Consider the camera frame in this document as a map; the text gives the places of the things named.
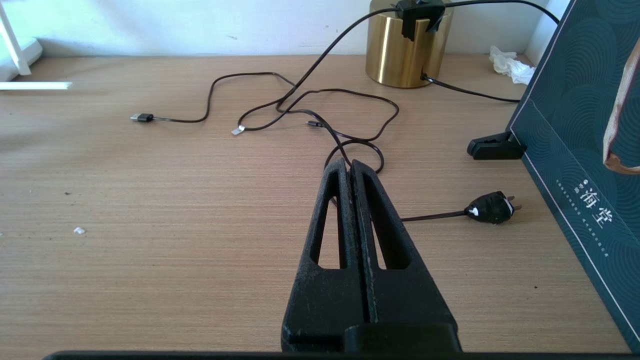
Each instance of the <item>white wall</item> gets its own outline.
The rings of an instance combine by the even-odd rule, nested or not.
[[[560,19],[569,5],[569,1],[570,0],[550,0],[547,5],[547,10]],[[536,26],[536,30],[531,36],[531,41],[524,52],[535,66],[538,66],[542,55],[545,54],[549,40],[551,40],[556,28],[555,22],[549,19],[548,16],[543,16],[538,26]]]
[[[369,0],[0,1],[16,34],[37,37],[45,56],[318,54],[369,10]],[[521,53],[540,17],[521,4],[459,7],[447,51]],[[366,38],[363,24],[334,53],[364,54]]]

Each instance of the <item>white tissue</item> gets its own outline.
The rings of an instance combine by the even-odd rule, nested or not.
[[[493,69],[498,74],[511,76],[514,84],[528,85],[536,68],[530,67],[516,60],[516,53],[503,53],[495,46],[491,46],[489,60],[493,62]]]

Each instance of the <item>black power cord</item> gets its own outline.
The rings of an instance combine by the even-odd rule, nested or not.
[[[458,3],[447,3],[445,4],[446,7],[456,7],[456,6],[464,6],[464,5],[472,5],[472,4],[490,4],[490,3],[522,3],[522,4],[527,4],[530,6],[533,6],[539,10],[541,10],[542,12],[544,12],[545,14],[547,14],[551,19],[553,19],[556,24],[559,22],[558,19],[553,16],[553,14],[551,14],[548,10],[542,8],[541,6],[534,4],[534,3],[530,3],[528,1],[524,1],[524,0],[471,0],[471,1],[461,1]],[[242,73],[237,73],[237,74],[229,74],[229,75],[225,75],[225,76],[221,76],[217,79],[215,79],[213,81],[213,83],[211,84],[211,87],[209,89],[209,95],[207,96],[207,107],[206,107],[206,111],[203,117],[199,118],[199,119],[195,119],[195,120],[183,120],[183,119],[172,119],[172,118],[166,118],[166,117],[155,117],[153,116],[153,114],[149,114],[149,113],[140,113],[140,114],[135,114],[134,116],[131,117],[132,120],[138,121],[138,122],[150,122],[152,120],[160,120],[160,121],[167,121],[167,122],[180,122],[180,123],[197,123],[197,122],[203,122],[204,120],[206,120],[210,113],[211,113],[211,103],[212,103],[212,97],[213,97],[213,91],[214,88],[216,86],[216,84],[224,79],[228,79],[228,78],[233,78],[233,77],[239,77],[239,76],[265,76],[265,75],[269,75],[269,76],[275,76],[283,81],[285,81],[286,83],[290,84],[292,87],[291,89],[282,97],[268,102],[266,104],[260,105],[260,106],[256,106],[250,110],[248,110],[247,112],[245,112],[244,114],[242,114],[240,116],[240,118],[237,121],[238,124],[238,129],[236,129],[233,133],[235,135],[243,132],[243,131],[259,131],[262,129],[266,129],[267,127],[272,126],[273,124],[277,123],[278,121],[282,120],[282,118],[289,113],[306,113],[307,115],[310,115],[311,117],[313,117],[315,120],[309,121],[307,122],[307,124],[311,125],[311,126],[316,126],[316,127],[323,127],[325,128],[329,134],[332,136],[333,140],[336,143],[335,148],[329,153],[329,156],[327,157],[326,161],[325,161],[325,167],[329,164],[331,158],[333,157],[333,155],[335,155],[335,153],[337,151],[340,151],[342,157],[344,158],[345,162],[351,166],[351,161],[349,160],[346,151],[344,150],[344,147],[346,145],[352,144],[352,143],[358,143],[360,145],[365,145],[370,147],[371,149],[373,149],[376,154],[378,155],[378,157],[380,158],[380,167],[376,170],[376,173],[379,173],[382,171],[382,169],[384,168],[385,165],[385,160],[384,160],[384,156],[382,155],[382,151],[375,146],[372,142],[377,140],[382,133],[384,132],[385,128],[387,127],[387,125],[389,125],[389,123],[394,120],[399,111],[400,108],[399,106],[394,103],[393,101],[391,101],[390,99],[387,99],[385,97],[380,97],[377,95],[371,95],[371,94],[364,94],[364,93],[360,93],[360,92],[354,92],[352,90],[346,90],[346,89],[341,89],[341,88],[328,88],[328,89],[320,89],[320,90],[309,90],[305,93],[303,93],[302,95],[300,95],[297,99],[295,99],[290,105],[288,105],[288,107],[286,107],[286,109],[281,109],[281,107],[283,106],[283,103],[288,100],[288,98],[290,98],[299,88],[300,86],[307,80],[307,78],[311,75],[311,73],[313,73],[313,71],[318,67],[318,65],[324,60],[324,58],[329,54],[329,52],[342,40],[342,38],[344,38],[353,28],[355,28],[356,26],[358,26],[360,23],[362,23],[363,21],[381,14],[381,13],[385,13],[385,12],[396,12],[397,8],[386,8],[386,9],[381,9],[381,10],[377,10],[375,12],[371,12],[368,13],[367,15],[359,18],[358,20],[356,20],[354,23],[352,23],[352,25],[350,25],[348,28],[346,28],[325,50],[324,52],[318,57],[318,59],[316,60],[316,62],[307,70],[307,72],[300,78],[300,80],[298,80],[297,83],[293,83],[291,80],[285,78],[283,75],[277,73],[277,72],[242,72]],[[470,90],[465,90],[462,88],[458,88],[457,86],[453,86],[453,85],[449,85],[446,83],[443,83],[441,81],[438,81],[436,79],[433,79],[431,77],[429,77],[427,74],[423,74],[422,75],[422,79],[427,80],[431,83],[434,83],[436,85],[454,90],[454,91],[459,91],[459,92],[463,92],[465,94],[470,94],[470,95],[477,95],[477,96],[482,96],[482,97],[487,97],[489,99],[494,99],[494,100],[498,100],[498,101],[507,101],[507,102],[519,102],[519,100],[515,100],[515,99],[503,99],[500,97],[494,97],[491,95],[486,95],[486,94],[481,94],[481,93],[477,93],[477,92],[473,92]],[[329,125],[329,123],[322,118],[322,116],[320,116],[320,114],[309,110],[309,109],[296,109],[294,110],[294,106],[296,106],[302,99],[304,99],[307,95],[310,94],[318,94],[321,92],[343,92],[346,94],[351,94],[351,95],[356,95],[356,96],[360,96],[360,97],[368,97],[371,99],[377,99],[377,100],[381,100],[381,101],[385,101],[387,102],[389,105],[393,106],[395,109],[395,112],[393,115],[391,115],[382,125],[382,127],[380,128],[380,130],[378,131],[378,133],[375,136],[372,136],[370,138],[359,138],[356,136],[351,136],[351,135],[347,135],[344,133],[341,133],[339,131],[334,130],[331,125]],[[249,117],[250,115],[252,115],[253,113],[255,113],[257,110],[263,109],[263,108],[267,108],[269,106],[276,106],[276,111],[278,111],[280,114],[279,116],[277,116],[275,119],[273,119],[272,121],[268,122],[267,124],[264,124],[263,126],[258,126],[258,127],[246,127],[243,125],[243,120],[246,119],[247,117]],[[436,215],[428,215],[425,217],[415,217],[415,218],[406,218],[403,219],[403,221],[418,221],[418,220],[431,220],[431,219],[436,219],[436,218],[449,218],[449,217],[457,217],[457,216],[462,216],[462,215],[469,215],[468,212],[465,211],[457,211],[454,213],[444,213],[444,214],[436,214]]]

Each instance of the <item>brass container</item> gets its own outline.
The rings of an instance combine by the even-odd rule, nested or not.
[[[370,11],[389,7],[389,0],[372,0]],[[382,13],[369,19],[366,71],[381,84],[396,88],[417,88],[430,84],[421,80],[422,71],[437,79],[447,45],[453,8],[447,8],[438,31],[427,32],[429,20],[418,20],[415,41],[403,37],[402,19],[396,13]]]

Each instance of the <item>wood grain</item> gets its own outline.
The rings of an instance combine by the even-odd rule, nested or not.
[[[333,140],[302,115],[232,136],[240,114],[287,90],[267,77],[222,83],[201,124],[129,117],[195,119],[218,76],[278,71],[297,79],[314,60],[43,59],[24,80],[73,81],[73,90],[0,93],[2,358],[70,349],[279,350]],[[524,90],[494,74],[484,56],[447,56],[440,79],[504,97]],[[471,138],[502,131],[515,105],[435,86],[381,86],[364,74],[362,56],[329,57],[305,87],[344,87],[400,105],[376,145],[386,160],[381,180],[402,216],[461,209],[495,190],[524,205],[501,226],[462,218],[407,224],[466,351],[628,351],[522,163],[476,162],[465,152]],[[391,111],[344,94],[304,105],[362,136]],[[273,116],[264,110],[248,123]],[[349,154],[378,165],[367,149]],[[86,233],[74,234],[77,226]],[[337,264],[335,232],[327,226],[325,266]]]

